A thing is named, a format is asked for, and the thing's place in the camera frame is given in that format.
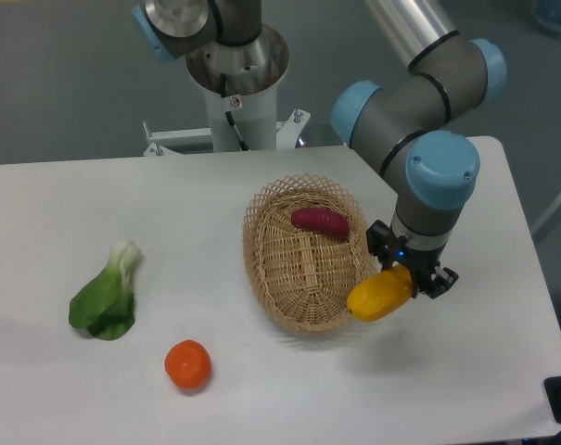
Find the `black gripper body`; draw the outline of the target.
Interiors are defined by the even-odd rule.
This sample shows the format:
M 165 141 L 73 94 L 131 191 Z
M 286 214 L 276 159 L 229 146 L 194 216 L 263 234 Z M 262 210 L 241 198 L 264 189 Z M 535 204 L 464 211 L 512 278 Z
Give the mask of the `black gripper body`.
M 440 266 L 440 255 L 447 244 L 447 233 L 422 235 L 406 225 L 389 226 L 391 267 L 397 262 L 413 274 Z

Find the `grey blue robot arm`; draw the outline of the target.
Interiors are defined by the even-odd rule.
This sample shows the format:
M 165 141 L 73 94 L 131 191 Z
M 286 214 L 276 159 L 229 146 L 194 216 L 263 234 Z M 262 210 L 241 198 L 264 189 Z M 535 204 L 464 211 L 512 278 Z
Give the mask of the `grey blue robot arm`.
M 415 293 L 436 298 L 457 281 L 441 265 L 480 167 L 476 147 L 447 124 L 499 94 L 499 48 L 466 40 L 436 1 L 371 1 L 368 9 L 410 72 L 398 89 L 354 83 L 331 124 L 396 193 L 390 223 L 374 222 L 367 246 L 384 269 L 400 263 Z M 258 1 L 142 1 L 133 10 L 160 60 L 183 58 L 208 103 L 216 151 L 279 148 L 275 89 L 288 67 L 284 38 Z

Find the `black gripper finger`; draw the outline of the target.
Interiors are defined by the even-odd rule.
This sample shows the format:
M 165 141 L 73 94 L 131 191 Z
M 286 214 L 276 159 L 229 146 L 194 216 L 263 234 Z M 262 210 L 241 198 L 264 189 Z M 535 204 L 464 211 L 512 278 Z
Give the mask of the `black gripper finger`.
M 447 293 L 455 285 L 459 275 L 450 268 L 437 266 L 432 271 L 414 271 L 412 278 L 416 295 L 424 294 L 430 299 L 436 299 Z
M 369 254 L 376 257 L 382 270 L 390 269 L 389 227 L 384 222 L 376 220 L 365 234 Z

